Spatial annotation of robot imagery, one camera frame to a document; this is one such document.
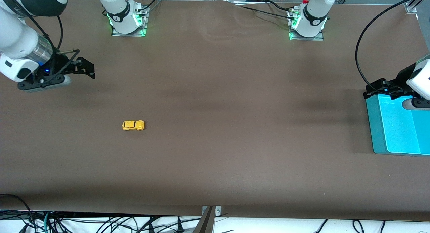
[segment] toy car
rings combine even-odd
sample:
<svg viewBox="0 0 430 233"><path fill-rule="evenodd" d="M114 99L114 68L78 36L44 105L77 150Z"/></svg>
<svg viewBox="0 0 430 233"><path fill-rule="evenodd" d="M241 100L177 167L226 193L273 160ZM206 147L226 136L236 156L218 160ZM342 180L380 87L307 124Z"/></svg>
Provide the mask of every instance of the toy car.
<svg viewBox="0 0 430 233"><path fill-rule="evenodd" d="M123 130L143 130L144 128L144 121L124 121L123 123Z"/></svg>

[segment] table surface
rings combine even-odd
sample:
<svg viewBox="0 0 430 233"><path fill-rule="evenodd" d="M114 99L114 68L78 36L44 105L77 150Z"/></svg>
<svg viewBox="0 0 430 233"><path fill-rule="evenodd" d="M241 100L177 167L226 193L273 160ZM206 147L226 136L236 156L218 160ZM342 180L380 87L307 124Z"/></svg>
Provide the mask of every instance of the table surface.
<svg viewBox="0 0 430 233"><path fill-rule="evenodd" d="M429 219L430 158L372 152L354 49L385 8L334 5L309 42L228 2L163 1L136 38L111 37L98 0L69 0L61 50L80 49L97 78L24 93L0 76L0 191L37 210ZM38 20L56 43L56 18ZM398 7L359 57L373 81L426 52Z"/></svg>

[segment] silver cylinder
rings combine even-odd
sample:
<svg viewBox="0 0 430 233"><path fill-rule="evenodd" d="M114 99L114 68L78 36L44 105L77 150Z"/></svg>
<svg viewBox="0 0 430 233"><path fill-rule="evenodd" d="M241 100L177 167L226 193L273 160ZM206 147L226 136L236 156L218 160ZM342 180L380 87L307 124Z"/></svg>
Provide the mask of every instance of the silver cylinder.
<svg viewBox="0 0 430 233"><path fill-rule="evenodd" d="M37 41L36 47L25 58L31 59L39 63L39 65L43 65L47 61L49 61L51 57L52 57L51 43L49 43L49 41L45 37L39 35L39 39Z"/></svg>

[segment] white floor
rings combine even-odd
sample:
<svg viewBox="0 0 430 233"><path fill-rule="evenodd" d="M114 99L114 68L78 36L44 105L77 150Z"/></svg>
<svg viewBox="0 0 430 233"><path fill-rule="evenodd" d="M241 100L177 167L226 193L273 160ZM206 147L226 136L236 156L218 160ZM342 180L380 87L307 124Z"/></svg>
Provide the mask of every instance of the white floor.
<svg viewBox="0 0 430 233"><path fill-rule="evenodd" d="M182 220L192 219L196 217L181 217ZM149 218L136 218L138 226L141 227ZM107 218L85 218L82 220L90 221L106 221ZM217 217L214 227L214 233L315 233L324 220L321 219L276 219L276 218L226 218ZM153 223L153 227L158 225L175 224L177 217L162 217ZM192 232L192 229L197 225L198 221L190 221L183 223L186 232ZM101 224L85 224L73 221L63 221L64 225L71 233L96 233ZM365 233L380 233L382 221L361 221ZM135 222L129 220L125 223L136 229ZM5 220L0 221L0 233L18 233L24 226L21 220ZM34 229L29 228L27 233L33 233ZM174 232L167 229L163 232ZM384 227L384 233L430 233L429 222L411 222L411 221L387 221ZM120 227L114 233L130 233L130 229ZM356 233L352 227L351 220L328 220L321 233Z"/></svg>

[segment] blue plastic container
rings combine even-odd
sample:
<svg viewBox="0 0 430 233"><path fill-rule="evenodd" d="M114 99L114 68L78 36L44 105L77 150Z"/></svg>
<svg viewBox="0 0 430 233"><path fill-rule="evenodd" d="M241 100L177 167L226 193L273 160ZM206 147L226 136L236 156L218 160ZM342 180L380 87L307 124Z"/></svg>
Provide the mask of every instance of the blue plastic container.
<svg viewBox="0 0 430 233"><path fill-rule="evenodd" d="M373 151L378 154L430 155L430 111L407 110L387 95L366 99Z"/></svg>

